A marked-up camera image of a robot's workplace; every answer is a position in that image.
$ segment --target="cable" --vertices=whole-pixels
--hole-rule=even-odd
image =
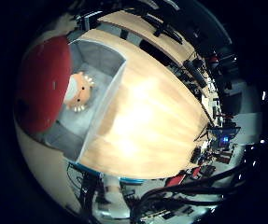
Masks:
[[[67,172],[67,176],[68,176],[70,182],[71,182],[77,189],[81,190],[81,187],[79,187],[79,186],[73,181],[73,179],[71,178],[71,176],[69,175],[69,168],[70,168],[70,163],[68,163],[67,170],[66,170],[66,172]]]
[[[185,188],[195,187],[195,186],[199,186],[199,185],[202,185],[202,184],[214,182],[214,181],[220,180],[222,178],[228,177],[230,175],[233,175],[233,174],[235,174],[237,172],[242,172],[243,170],[245,170],[250,165],[251,164],[244,164],[243,163],[243,164],[241,164],[239,166],[236,166],[236,167],[232,168],[231,170],[225,171],[225,172],[223,172],[221,174],[211,176],[211,177],[209,177],[207,179],[196,180],[196,181],[187,183],[185,185],[170,186],[170,187],[164,187],[164,188],[159,188],[159,189],[152,189],[152,190],[148,191],[146,194],[144,194],[142,196],[141,201],[144,201],[148,197],[150,197],[151,195],[155,195],[155,194],[158,194],[158,193],[163,193],[163,192],[171,191],[171,190],[182,190],[182,189],[185,189]]]
[[[220,201],[214,201],[214,202],[197,202],[197,201],[190,201],[186,199],[169,199],[169,198],[151,198],[152,201],[159,201],[160,203],[177,203],[177,205],[195,205],[195,206],[211,206],[211,205],[218,205],[221,203],[226,202],[227,200],[220,200]]]

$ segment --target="black chair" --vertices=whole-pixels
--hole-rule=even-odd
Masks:
[[[195,0],[178,1],[180,24],[185,38],[192,43],[200,55],[207,57],[214,50],[232,44],[228,33],[218,19],[201,3]]]
[[[237,115],[240,113],[242,106],[242,93],[238,92],[237,94],[230,96],[220,96],[220,102],[222,104],[221,111],[224,114]]]

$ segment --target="wooden table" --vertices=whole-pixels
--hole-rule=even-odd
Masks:
[[[195,59],[193,56],[193,52],[195,51],[194,47],[188,41],[186,41],[180,33],[178,34],[183,39],[182,44],[179,44],[165,34],[161,34],[159,37],[157,37],[154,35],[156,28],[143,20],[140,16],[136,16],[125,11],[118,11],[105,15],[104,17],[99,18],[98,21],[117,26],[123,30],[140,36],[142,39],[148,41],[149,44],[153,45],[155,48],[167,55],[174,63],[176,63],[178,67],[181,67],[183,62],[188,59]],[[207,97],[209,94],[208,88],[201,88],[197,81],[194,81],[194,83],[198,86],[201,93]]]
[[[78,162],[99,172],[145,179],[197,166],[190,163],[194,139],[208,118],[180,80],[117,36],[90,30],[80,38],[108,45],[127,63],[97,136]]]

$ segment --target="chair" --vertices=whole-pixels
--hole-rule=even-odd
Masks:
[[[240,113],[242,106],[241,92],[230,96],[220,96],[219,99],[222,104],[221,110],[224,114],[235,116]]]

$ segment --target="black cable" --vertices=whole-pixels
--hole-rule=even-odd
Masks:
[[[150,197],[151,195],[155,195],[155,194],[158,194],[158,193],[163,193],[163,192],[171,191],[171,190],[172,191],[183,190],[183,189],[186,189],[186,188],[191,188],[191,187],[199,186],[199,185],[202,185],[202,184],[214,182],[214,181],[223,179],[225,177],[228,177],[230,175],[233,175],[233,174],[235,174],[237,172],[242,172],[243,170],[246,170],[246,168],[248,166],[249,166],[249,164],[244,164],[243,163],[243,164],[241,164],[239,166],[236,166],[236,167],[232,168],[231,170],[225,171],[225,172],[223,172],[221,174],[218,174],[218,175],[211,176],[211,177],[206,178],[206,179],[196,180],[196,181],[187,183],[185,185],[178,185],[178,186],[170,186],[170,187],[164,187],[164,188],[159,188],[159,189],[152,189],[152,190],[148,191],[146,194],[144,194],[142,196],[141,201],[144,201],[148,197]]]
[[[191,57],[194,53],[197,53],[196,50],[194,50],[194,51],[191,53],[190,57]]]
[[[67,172],[67,176],[68,176],[70,182],[71,182],[77,189],[81,190],[81,187],[79,187],[79,186],[73,181],[73,179],[71,178],[71,176],[69,175],[69,168],[70,168],[70,163],[68,163],[67,170],[66,170],[66,172]]]
[[[195,206],[211,206],[218,205],[226,202],[227,200],[220,200],[214,202],[198,202],[198,201],[190,201],[187,199],[169,199],[169,198],[151,198],[152,201],[159,201],[160,203],[177,203],[177,205],[182,206],[184,204],[195,205]]]
[[[93,196],[99,181],[99,177],[90,174],[86,174],[85,177],[90,185],[87,187],[87,192],[83,194],[81,191],[79,196],[80,204],[83,210],[83,216],[87,219],[86,221],[88,221],[89,224],[101,224],[92,214]]]

